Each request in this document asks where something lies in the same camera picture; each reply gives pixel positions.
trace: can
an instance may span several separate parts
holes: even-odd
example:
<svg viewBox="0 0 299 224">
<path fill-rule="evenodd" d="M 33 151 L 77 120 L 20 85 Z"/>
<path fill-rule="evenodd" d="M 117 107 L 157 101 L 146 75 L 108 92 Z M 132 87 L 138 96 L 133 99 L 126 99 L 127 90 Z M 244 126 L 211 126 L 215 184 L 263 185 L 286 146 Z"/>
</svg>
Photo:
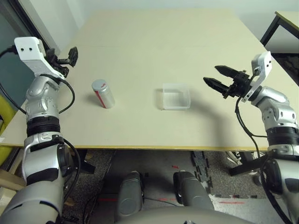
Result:
<svg viewBox="0 0 299 224">
<path fill-rule="evenodd" d="M 92 84 L 92 88 L 103 108 L 108 109 L 115 105 L 115 100 L 110 87 L 104 79 L 95 80 Z"/>
</svg>

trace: cable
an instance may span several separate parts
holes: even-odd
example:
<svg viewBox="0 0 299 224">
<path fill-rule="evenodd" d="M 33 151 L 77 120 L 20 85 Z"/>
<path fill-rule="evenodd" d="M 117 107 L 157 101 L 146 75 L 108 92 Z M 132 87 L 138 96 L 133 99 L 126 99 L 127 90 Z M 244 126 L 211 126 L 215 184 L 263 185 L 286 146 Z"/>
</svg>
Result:
<svg viewBox="0 0 299 224">
<path fill-rule="evenodd" d="M 98 194 L 92 196 L 90 199 L 87 200 L 87 202 L 86 202 L 86 204 L 85 204 L 85 207 L 84 207 L 84 211 L 83 211 L 82 224 L 85 224 L 85 223 L 86 223 L 86 222 L 85 222 L 85 213 L 86 213 L 87 205 L 89 204 L 89 202 L 90 202 L 92 199 L 96 198 L 96 197 L 97 197 L 98 195 L 100 195 L 100 194 L 101 194 L 101 193 L 98 193 Z"/>
<path fill-rule="evenodd" d="M 167 204 L 171 204 L 173 206 L 177 206 L 176 204 L 174 203 L 171 203 L 171 202 L 166 202 L 166 201 L 161 201 L 161 200 L 158 200 L 158 199 L 154 199 L 154 198 L 151 198 L 151 197 L 143 197 L 144 199 L 147 199 L 147 200 L 152 200 L 152 201 L 156 201 L 156 202 L 164 202 L 164 203 L 167 203 Z"/>
<path fill-rule="evenodd" d="M 89 202 L 96 198 L 97 196 L 99 195 L 102 195 L 102 194 L 105 194 L 104 192 L 101 192 L 102 191 L 102 188 L 103 188 L 103 182 L 101 183 L 101 186 L 100 186 L 100 189 L 99 189 L 99 193 L 97 193 L 96 195 L 92 196 L 91 198 L 89 198 L 85 204 L 85 207 L 84 207 L 84 210 L 83 210 L 83 216 L 82 216 L 82 224 L 85 224 L 85 213 L 86 213 L 86 208 L 87 208 L 87 205 L 89 204 Z"/>
<path fill-rule="evenodd" d="M 67 81 L 65 81 L 63 79 L 60 79 L 60 81 L 62 83 L 64 83 L 70 89 L 70 91 L 72 93 L 72 100 L 71 100 L 70 104 L 66 108 L 64 108 L 61 111 L 59 111 L 59 113 L 62 113 L 64 111 L 66 111 L 67 109 L 69 109 L 73 105 L 73 103 L 75 102 L 75 92 L 74 92 L 72 86 Z"/>
<path fill-rule="evenodd" d="M 238 100 L 237 100 L 237 102 L 236 102 L 236 104 L 235 104 L 235 113 L 237 115 L 237 119 L 238 119 L 241 127 L 243 128 L 243 130 L 245 131 L 245 133 L 250 137 L 250 139 L 253 141 L 253 143 L 254 143 L 254 145 L 256 147 L 257 157 L 258 157 L 258 159 L 260 159 L 261 158 L 260 152 L 259 152 L 257 143 L 254 140 L 253 136 L 254 137 L 263 137 L 263 136 L 252 134 L 252 132 L 250 132 L 250 130 L 245 126 L 245 124 L 244 124 L 244 122 L 243 122 L 243 120 L 241 118 L 241 114 L 240 114 L 239 106 L 238 106 L 241 98 L 242 97 L 239 97 Z M 261 181 L 262 181 L 263 189 L 264 189 L 264 191 L 266 193 L 266 196 L 269 199 L 272 207 L 275 209 L 275 211 L 278 213 L 278 215 L 284 221 L 284 223 L 286 223 L 286 224 L 292 224 L 292 222 L 290 221 L 290 219 L 285 215 L 285 213 L 280 208 L 280 206 L 277 203 L 277 201 L 276 201 L 275 197 L 273 196 L 273 194 L 269 191 L 269 189 L 266 186 L 266 180 L 265 180 L 265 177 L 264 177 L 264 174 L 263 174 L 263 167 L 265 166 L 267 160 L 268 160 L 268 158 L 265 160 L 265 162 L 263 163 L 263 165 L 260 167 Z"/>
<path fill-rule="evenodd" d="M 0 53 L 0 58 L 5 55 L 6 53 L 8 52 L 16 52 L 16 49 L 15 47 L 10 47 L 10 48 L 7 48 L 6 50 L 2 51 Z M 26 114 L 26 111 L 24 111 L 22 108 L 20 108 L 17 103 L 9 96 L 9 94 L 6 92 L 6 90 L 3 88 L 2 84 L 0 83 L 0 89 L 1 91 L 3 92 L 3 94 L 6 96 L 6 98 L 18 109 L 20 110 L 23 114 Z"/>
<path fill-rule="evenodd" d="M 243 128 L 244 132 L 250 137 L 259 137 L 259 138 L 267 138 L 267 136 L 264 136 L 264 135 L 256 135 L 256 134 L 253 134 L 244 124 L 242 118 L 241 118 L 241 114 L 240 114 L 240 110 L 239 110 L 239 102 L 240 100 L 242 99 L 242 97 L 239 97 L 236 101 L 236 104 L 235 104 L 235 113 L 237 115 L 237 119 L 241 125 L 241 127 Z"/>
<path fill-rule="evenodd" d="M 74 152 L 74 154 L 75 154 L 75 156 L 77 157 L 77 160 L 78 160 L 76 176 L 75 176 L 75 179 L 73 180 L 73 182 L 71 183 L 71 186 L 70 186 L 69 190 L 67 191 L 67 193 L 64 196 L 64 202 L 65 202 L 66 199 L 70 196 L 71 191 L 75 187 L 76 182 L 78 181 L 80 170 L 81 170 L 81 160 L 80 160 L 80 156 L 79 156 L 79 153 L 76 150 L 76 148 L 68 140 L 64 139 L 64 142 L 73 150 L 73 152 Z"/>
</svg>

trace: table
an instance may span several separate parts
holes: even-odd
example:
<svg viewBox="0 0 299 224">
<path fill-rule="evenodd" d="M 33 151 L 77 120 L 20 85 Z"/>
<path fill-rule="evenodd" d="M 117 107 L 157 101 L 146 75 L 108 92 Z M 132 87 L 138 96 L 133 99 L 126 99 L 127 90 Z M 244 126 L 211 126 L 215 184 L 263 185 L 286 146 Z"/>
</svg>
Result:
<svg viewBox="0 0 299 224">
<path fill-rule="evenodd" d="M 251 60 L 265 50 L 227 9 L 152 9 L 98 11 L 80 29 L 60 57 L 77 46 L 79 58 L 67 81 L 74 105 L 60 115 L 63 136 L 77 148 L 168 150 L 254 150 L 234 110 L 236 98 L 223 99 L 203 77 L 225 84 L 232 79 L 214 68 L 227 65 L 251 74 Z M 264 85 L 288 96 L 298 112 L 299 89 L 273 60 Z M 93 93 L 95 79 L 110 85 L 116 105 L 104 109 Z M 161 110 L 163 83 L 185 83 L 191 107 Z M 63 86 L 58 106 L 71 94 Z M 242 117 L 255 134 L 265 134 L 260 111 L 240 104 Z M 2 134 L 2 145 L 21 146 L 25 116 L 17 112 Z M 266 139 L 257 139 L 262 150 Z"/>
<path fill-rule="evenodd" d="M 261 39 L 265 46 L 279 26 L 299 38 L 299 12 L 275 12 L 276 16 Z"/>
</svg>

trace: black table leg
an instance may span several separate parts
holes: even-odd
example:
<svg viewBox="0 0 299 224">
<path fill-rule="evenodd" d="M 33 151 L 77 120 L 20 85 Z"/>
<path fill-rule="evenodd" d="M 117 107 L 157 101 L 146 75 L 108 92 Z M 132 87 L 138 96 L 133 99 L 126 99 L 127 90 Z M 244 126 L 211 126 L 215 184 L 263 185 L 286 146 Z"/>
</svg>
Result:
<svg viewBox="0 0 299 224">
<path fill-rule="evenodd" d="M 87 149 L 79 149 L 78 153 L 79 153 L 80 160 L 81 160 L 81 172 L 85 173 L 85 174 L 94 174 L 95 166 L 93 166 L 85 161 Z M 75 164 L 77 163 L 77 158 L 75 156 L 73 156 L 73 161 Z"/>
<path fill-rule="evenodd" d="M 265 46 L 268 43 L 268 41 L 270 40 L 270 38 L 272 37 L 272 35 L 274 34 L 274 32 L 277 30 L 277 28 L 279 27 L 279 23 L 278 23 L 279 20 L 280 20 L 280 18 L 278 16 L 275 16 L 272 23 L 268 27 L 266 33 L 263 35 L 263 37 L 261 39 L 262 45 Z"/>
<path fill-rule="evenodd" d="M 236 175 L 240 175 L 240 174 L 249 173 L 255 169 L 259 169 L 263 165 L 263 163 L 266 161 L 266 159 L 267 159 L 267 156 L 263 155 L 259 159 L 248 161 L 240 166 L 231 168 L 229 170 L 229 174 L 231 176 L 236 176 Z"/>
</svg>

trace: clear plastic container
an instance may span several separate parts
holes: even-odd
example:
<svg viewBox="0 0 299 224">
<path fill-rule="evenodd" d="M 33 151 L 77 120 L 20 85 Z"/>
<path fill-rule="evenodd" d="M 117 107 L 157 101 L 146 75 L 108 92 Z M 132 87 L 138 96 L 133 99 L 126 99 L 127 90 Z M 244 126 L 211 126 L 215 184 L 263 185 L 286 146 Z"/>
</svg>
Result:
<svg viewBox="0 0 299 224">
<path fill-rule="evenodd" d="M 185 110 L 190 108 L 191 99 L 189 88 L 183 83 L 163 84 L 164 110 Z"/>
</svg>

